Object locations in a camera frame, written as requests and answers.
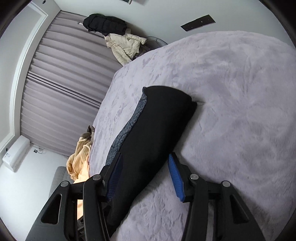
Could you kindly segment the black pants with patterned lining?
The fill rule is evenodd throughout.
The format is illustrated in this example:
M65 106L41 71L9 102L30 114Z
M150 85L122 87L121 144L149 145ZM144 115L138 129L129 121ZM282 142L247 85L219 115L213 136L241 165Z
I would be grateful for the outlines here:
M113 141L106 164L122 155L114 196L103 208L109 235L128 214L133 201L168 160L197 108L191 96L167 86L142 89L130 120Z

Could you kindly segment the peach orange cloth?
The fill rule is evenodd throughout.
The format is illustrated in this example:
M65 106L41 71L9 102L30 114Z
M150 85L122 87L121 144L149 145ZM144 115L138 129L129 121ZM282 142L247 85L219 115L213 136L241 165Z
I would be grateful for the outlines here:
M84 182L87 181L90 178L89 176L89 162L86 160L81 168L80 173L78 174L78 178L74 181L75 184L82 183L82 188L84 185ZM78 199L77 201L77 219L81 218L83 216L83 200Z

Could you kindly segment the grey padded headboard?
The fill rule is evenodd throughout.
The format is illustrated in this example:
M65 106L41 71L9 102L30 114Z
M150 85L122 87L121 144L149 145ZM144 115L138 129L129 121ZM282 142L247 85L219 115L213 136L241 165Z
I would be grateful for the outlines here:
M70 175L68 174L66 167L59 166L55 171L54 178L53 178L50 192L49 192L49 196L52 195L52 193L55 191L55 189L59 186L59 184L62 181L69 181L71 184L74 183L74 181L70 178Z

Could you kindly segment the tan striped garment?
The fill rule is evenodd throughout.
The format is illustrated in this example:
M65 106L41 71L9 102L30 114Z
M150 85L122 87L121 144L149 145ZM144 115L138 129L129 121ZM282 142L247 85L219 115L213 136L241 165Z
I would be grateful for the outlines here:
M93 145L95 128L88 126L85 133L81 135L77 142L76 150L67 163L66 169L74 183L86 181L89 176L89 156Z

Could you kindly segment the lavender plush bed cover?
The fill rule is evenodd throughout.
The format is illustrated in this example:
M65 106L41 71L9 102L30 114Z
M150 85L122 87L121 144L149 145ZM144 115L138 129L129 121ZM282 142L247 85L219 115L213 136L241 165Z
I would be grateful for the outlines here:
M208 181L231 182L275 240L295 210L295 48L257 33L199 33L123 66L94 120L91 175L153 85L199 102L175 148L179 160Z

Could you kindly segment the white air conditioner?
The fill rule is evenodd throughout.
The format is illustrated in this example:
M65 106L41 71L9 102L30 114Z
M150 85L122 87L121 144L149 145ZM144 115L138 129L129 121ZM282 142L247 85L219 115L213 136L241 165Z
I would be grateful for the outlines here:
M3 164L11 171L16 172L29 147L30 140L22 135L19 136L2 158Z

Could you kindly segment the grey pleated curtain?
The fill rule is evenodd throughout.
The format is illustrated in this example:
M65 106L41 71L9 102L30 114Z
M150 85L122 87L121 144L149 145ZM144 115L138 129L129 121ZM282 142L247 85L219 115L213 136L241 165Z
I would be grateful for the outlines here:
M58 154L75 152L121 67L81 15L59 12L34 53L23 88L21 134Z

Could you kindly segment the cream puffer jacket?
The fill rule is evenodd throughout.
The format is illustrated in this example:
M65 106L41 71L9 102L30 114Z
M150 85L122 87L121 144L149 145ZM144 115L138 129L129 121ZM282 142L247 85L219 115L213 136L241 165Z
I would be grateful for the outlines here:
M147 38L130 33L125 33L124 35L108 34L105 36L105 41L117 61L122 66L125 66L140 52L140 46L147 42Z

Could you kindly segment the black hanging jacket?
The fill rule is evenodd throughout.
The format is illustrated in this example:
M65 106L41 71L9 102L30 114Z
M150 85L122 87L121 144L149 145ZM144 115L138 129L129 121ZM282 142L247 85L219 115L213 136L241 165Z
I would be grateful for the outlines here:
M124 20L102 14L91 14L84 19L83 26L89 32L99 32L104 36L109 34L118 34L123 36L127 29L127 24Z

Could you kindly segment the wall mounted television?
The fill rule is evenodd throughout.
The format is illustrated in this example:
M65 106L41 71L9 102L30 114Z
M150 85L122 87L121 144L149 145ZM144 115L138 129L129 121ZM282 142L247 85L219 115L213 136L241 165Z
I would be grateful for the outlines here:
M215 20L210 15L205 15L200 18L197 18L196 20L190 21L190 22L182 25L181 28L184 31L188 32L193 29L197 29L197 28L203 27L205 25L210 25L213 23L215 23Z

